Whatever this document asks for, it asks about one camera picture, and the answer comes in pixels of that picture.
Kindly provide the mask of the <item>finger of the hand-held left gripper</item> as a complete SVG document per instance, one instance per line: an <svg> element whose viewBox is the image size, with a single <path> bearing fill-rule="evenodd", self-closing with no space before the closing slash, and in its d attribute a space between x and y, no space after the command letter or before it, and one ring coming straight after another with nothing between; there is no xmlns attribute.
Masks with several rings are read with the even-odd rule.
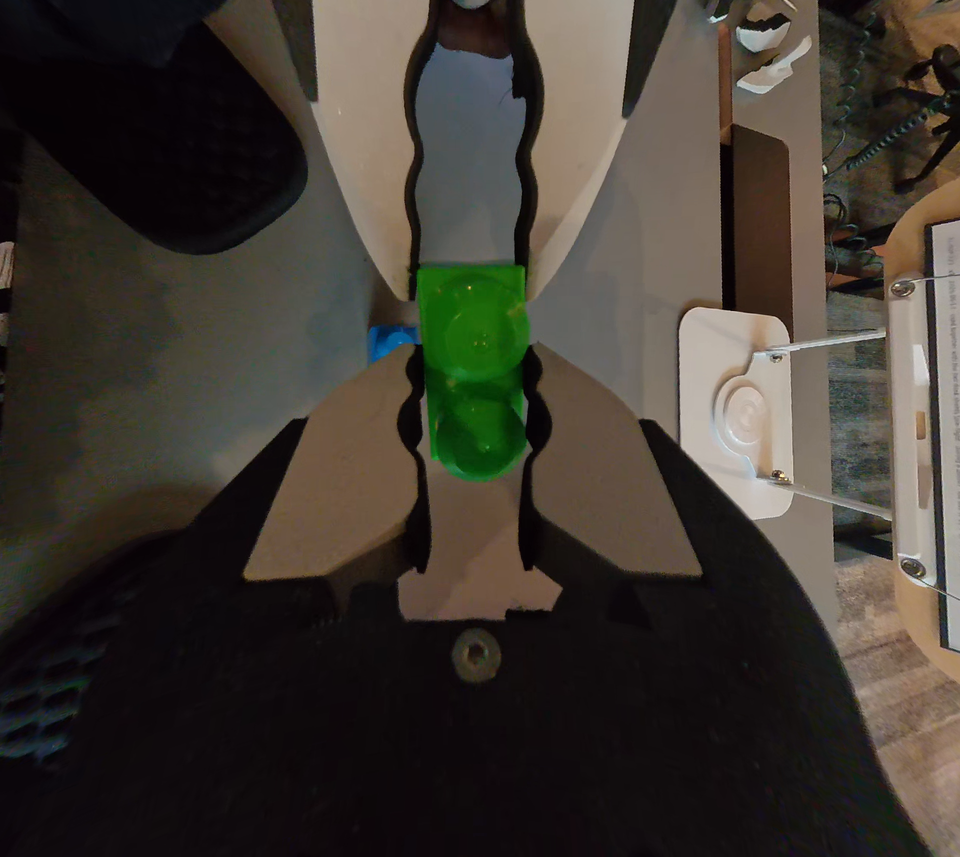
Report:
<svg viewBox="0 0 960 857"><path fill-rule="evenodd" d="M626 128L634 5L510 0L514 90L525 102L513 251L528 300L569 255Z"/></svg>
<svg viewBox="0 0 960 857"><path fill-rule="evenodd" d="M312 110L354 227L393 295L414 299L424 144L416 96L440 0L311 0Z"/></svg>

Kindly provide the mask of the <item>instruction poster on stand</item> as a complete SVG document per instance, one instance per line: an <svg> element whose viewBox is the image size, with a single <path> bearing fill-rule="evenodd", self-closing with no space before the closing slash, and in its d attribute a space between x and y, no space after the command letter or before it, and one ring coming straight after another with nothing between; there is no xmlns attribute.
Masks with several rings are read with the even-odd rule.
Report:
<svg viewBox="0 0 960 857"><path fill-rule="evenodd" d="M925 229L959 217L959 179L930 191L895 224L884 255L884 286L924 264ZM959 683L959 655L940 646L939 595L919 586L904 572L894 555L894 600L909 639L924 657L954 683Z"/></svg>

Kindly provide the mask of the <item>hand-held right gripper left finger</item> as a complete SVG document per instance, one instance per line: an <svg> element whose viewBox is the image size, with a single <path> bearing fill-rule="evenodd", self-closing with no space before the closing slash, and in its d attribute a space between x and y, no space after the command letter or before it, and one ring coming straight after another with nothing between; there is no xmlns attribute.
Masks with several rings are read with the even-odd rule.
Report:
<svg viewBox="0 0 960 857"><path fill-rule="evenodd" d="M423 349L403 344L309 413L247 560L252 583L345 586L426 572L431 521L423 438Z"/></svg>

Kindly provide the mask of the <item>black perforated rubber pad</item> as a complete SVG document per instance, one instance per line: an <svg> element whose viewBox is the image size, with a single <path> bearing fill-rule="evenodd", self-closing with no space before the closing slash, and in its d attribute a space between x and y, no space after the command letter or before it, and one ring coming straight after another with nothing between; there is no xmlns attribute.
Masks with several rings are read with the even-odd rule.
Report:
<svg viewBox="0 0 960 857"><path fill-rule="evenodd" d="M113 551L2 637L2 771L46 771L64 756L99 665L167 539L148 535Z"/></svg>
<svg viewBox="0 0 960 857"><path fill-rule="evenodd" d="M237 248L306 189L293 124L205 23L159 67L2 56L2 100L99 203L167 251Z"/></svg>

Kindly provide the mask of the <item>blue mega block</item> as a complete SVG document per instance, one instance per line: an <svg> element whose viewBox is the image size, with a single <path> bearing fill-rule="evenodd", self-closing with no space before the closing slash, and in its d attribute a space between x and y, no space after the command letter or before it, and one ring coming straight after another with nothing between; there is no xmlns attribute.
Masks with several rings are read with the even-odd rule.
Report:
<svg viewBox="0 0 960 857"><path fill-rule="evenodd" d="M367 329L366 361L369 366L405 346L420 343L419 328L408 324L377 324Z"/></svg>

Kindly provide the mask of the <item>printed instruction sheet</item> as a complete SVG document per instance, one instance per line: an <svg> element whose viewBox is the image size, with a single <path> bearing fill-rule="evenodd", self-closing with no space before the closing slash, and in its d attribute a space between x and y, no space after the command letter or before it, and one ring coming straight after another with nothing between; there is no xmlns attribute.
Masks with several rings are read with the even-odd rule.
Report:
<svg viewBox="0 0 960 857"><path fill-rule="evenodd" d="M923 231L930 367L934 587L940 646L959 652L959 219Z"/></svg>

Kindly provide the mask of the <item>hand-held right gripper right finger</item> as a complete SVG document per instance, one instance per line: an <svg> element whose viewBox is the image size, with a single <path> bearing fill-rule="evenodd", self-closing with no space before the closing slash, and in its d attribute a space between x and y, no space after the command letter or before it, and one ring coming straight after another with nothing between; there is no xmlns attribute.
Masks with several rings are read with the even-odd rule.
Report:
<svg viewBox="0 0 960 857"><path fill-rule="evenodd" d="M562 586L692 580L703 568L642 428L605 384L544 344L523 361L518 549Z"/></svg>

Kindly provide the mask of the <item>green mega block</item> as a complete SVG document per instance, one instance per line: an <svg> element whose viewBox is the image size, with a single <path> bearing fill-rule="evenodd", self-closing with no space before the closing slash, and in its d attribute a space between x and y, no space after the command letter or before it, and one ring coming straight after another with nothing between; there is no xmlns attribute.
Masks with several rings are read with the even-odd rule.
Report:
<svg viewBox="0 0 960 857"><path fill-rule="evenodd" d="M499 479L527 446L525 268L426 264L416 297L431 457L468 482Z"/></svg>

